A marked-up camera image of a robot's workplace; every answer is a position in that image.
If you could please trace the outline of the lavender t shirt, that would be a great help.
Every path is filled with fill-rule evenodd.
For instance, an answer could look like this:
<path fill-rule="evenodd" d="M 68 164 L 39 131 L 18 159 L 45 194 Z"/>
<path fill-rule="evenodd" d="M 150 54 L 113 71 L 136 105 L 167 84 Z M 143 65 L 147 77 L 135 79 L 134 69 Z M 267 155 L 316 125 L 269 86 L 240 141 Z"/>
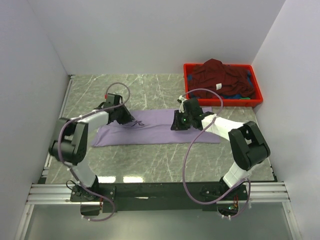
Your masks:
<path fill-rule="evenodd" d="M 119 124 L 116 121 L 97 130 L 91 142 L 92 147 L 119 145 L 158 145 L 191 143 L 199 130 L 173 131 L 174 109 L 136 110 L 131 114 L 134 120 Z"/>

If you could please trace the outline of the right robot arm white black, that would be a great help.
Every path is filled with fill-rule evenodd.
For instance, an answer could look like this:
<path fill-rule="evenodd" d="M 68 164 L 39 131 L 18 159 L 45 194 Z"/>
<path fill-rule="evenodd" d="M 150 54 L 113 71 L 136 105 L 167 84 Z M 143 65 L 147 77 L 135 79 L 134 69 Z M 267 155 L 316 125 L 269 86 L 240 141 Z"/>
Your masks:
<path fill-rule="evenodd" d="M 217 135 L 230 143 L 234 163 L 223 176 L 219 193 L 230 200 L 237 194 L 235 186 L 248 176 L 248 172 L 271 154 L 270 148 L 254 121 L 237 122 L 202 110 L 196 112 L 174 111 L 172 131 L 186 131 L 191 127 Z"/>

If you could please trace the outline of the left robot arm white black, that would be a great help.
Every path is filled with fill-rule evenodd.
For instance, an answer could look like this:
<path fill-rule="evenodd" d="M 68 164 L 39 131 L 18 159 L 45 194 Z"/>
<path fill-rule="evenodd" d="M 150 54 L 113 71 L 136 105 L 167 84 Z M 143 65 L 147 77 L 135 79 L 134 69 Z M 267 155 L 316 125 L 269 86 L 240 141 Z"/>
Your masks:
<path fill-rule="evenodd" d="M 48 152 L 68 167 L 76 184 L 83 188 L 82 195 L 88 201 L 94 201 L 100 195 L 98 177 L 85 162 L 89 133 L 114 121 L 124 125 L 134 120 L 128 109 L 121 105 L 96 108 L 85 115 L 61 117 L 56 121 Z"/>

